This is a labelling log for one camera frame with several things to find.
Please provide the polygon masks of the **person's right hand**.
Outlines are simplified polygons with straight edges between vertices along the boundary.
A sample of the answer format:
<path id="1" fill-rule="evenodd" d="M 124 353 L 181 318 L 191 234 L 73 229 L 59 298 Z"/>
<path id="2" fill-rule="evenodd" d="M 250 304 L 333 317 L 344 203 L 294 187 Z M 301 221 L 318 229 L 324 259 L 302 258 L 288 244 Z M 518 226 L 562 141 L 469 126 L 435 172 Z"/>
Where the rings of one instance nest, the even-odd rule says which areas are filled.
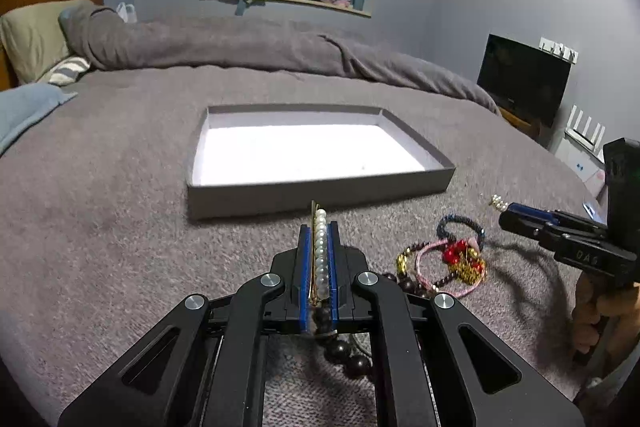
<path id="1" fill-rule="evenodd" d="M 596 347 L 600 334 L 596 325 L 603 317 L 617 319 L 605 350 L 613 365 L 624 361 L 639 341 L 639 284 L 608 295 L 596 296 L 596 286 L 586 273 L 576 284 L 573 310 L 572 347 L 588 353 Z"/>

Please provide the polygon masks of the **patterned sleeve forearm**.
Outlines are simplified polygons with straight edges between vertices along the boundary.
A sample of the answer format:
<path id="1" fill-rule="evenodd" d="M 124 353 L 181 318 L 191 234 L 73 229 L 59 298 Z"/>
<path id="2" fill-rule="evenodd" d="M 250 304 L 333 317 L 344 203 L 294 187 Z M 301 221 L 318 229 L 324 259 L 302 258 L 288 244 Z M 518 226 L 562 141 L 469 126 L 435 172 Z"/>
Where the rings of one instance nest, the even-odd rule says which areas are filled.
<path id="1" fill-rule="evenodd" d="M 613 403 L 617 392 L 623 388 L 637 360 L 637 355 L 631 353 L 604 377 L 589 376 L 586 379 L 573 400 L 586 423 L 604 418 L 605 410 Z"/>

